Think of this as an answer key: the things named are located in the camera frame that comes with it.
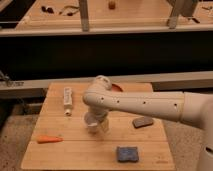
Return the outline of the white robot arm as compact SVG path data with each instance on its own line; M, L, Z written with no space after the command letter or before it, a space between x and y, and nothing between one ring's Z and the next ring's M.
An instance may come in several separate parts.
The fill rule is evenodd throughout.
M89 107L85 116L97 124L109 110L159 118L202 129L203 143L197 171L213 171L213 95L190 92L116 92L108 77L97 76L84 91L83 102Z

